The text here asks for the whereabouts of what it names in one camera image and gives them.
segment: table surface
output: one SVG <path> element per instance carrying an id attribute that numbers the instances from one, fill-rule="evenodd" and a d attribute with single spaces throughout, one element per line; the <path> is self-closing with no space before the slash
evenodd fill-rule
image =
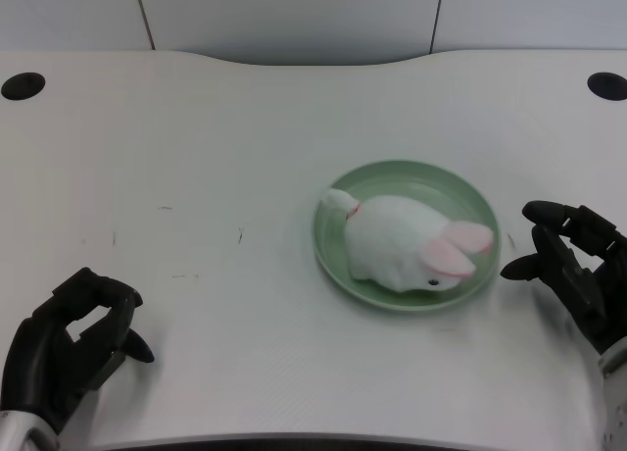
<path id="1" fill-rule="evenodd" d="M 378 311 L 326 278 L 312 219 L 339 175 L 412 159 L 487 197 L 501 266 L 532 250 L 529 200 L 627 226 L 627 102 L 586 85 L 627 75 L 627 52 L 367 67 L 0 53 L 0 82 L 31 71 L 39 95 L 0 99 L 0 357 L 83 266 L 139 290 L 134 326 L 157 357 L 85 398 L 68 449 L 283 431 L 507 451 L 598 442 L 596 373 L 546 293 L 497 279 L 443 312 Z"/>

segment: black grommet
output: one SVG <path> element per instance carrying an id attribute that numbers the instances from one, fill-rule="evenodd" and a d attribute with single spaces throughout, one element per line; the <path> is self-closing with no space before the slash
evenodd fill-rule
<path id="1" fill-rule="evenodd" d="M 5 81 L 0 92 L 7 100 L 26 100 L 43 90 L 45 84 L 46 79 L 43 75 L 36 72 L 26 72 L 14 75 Z"/>
<path id="2" fill-rule="evenodd" d="M 627 100 L 627 79 L 610 72 L 590 75 L 588 88 L 595 95 L 610 101 Z"/>

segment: plush bunny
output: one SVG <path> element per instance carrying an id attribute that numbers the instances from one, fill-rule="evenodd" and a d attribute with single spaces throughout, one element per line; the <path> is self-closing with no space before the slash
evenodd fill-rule
<path id="1" fill-rule="evenodd" d="M 472 277 L 475 266 L 462 253 L 488 252 L 493 233 L 481 224 L 451 222 L 429 206 L 402 196 L 358 201 L 329 189 L 322 204 L 346 214 L 349 270 L 397 292 L 443 291 Z"/>

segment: white wall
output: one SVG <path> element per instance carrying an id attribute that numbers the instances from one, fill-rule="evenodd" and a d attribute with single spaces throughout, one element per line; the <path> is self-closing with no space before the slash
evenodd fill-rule
<path id="1" fill-rule="evenodd" d="M 438 0 L 143 0 L 157 49 L 256 64 L 429 53 Z M 442 0 L 434 52 L 627 49 L 627 0 Z M 0 0 L 0 50 L 151 47 L 137 0 Z"/>
<path id="2" fill-rule="evenodd" d="M 0 50 L 149 48 L 137 0 L 0 0 Z"/>
<path id="3" fill-rule="evenodd" d="M 434 52 L 626 49 L 627 0 L 443 0 Z"/>
<path id="4" fill-rule="evenodd" d="M 438 0 L 143 0 L 158 49 L 255 64 L 428 54 Z"/>

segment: pink ear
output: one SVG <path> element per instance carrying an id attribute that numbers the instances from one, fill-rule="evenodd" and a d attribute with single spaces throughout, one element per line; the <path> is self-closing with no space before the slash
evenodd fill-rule
<path id="1" fill-rule="evenodd" d="M 442 236 L 466 253 L 489 252 L 494 238 L 489 228 L 468 221 L 448 223 Z"/>
<path id="2" fill-rule="evenodd" d="M 443 238 L 432 238 L 420 258 L 434 272 L 452 277 L 471 277 L 475 266 L 457 248 Z"/>

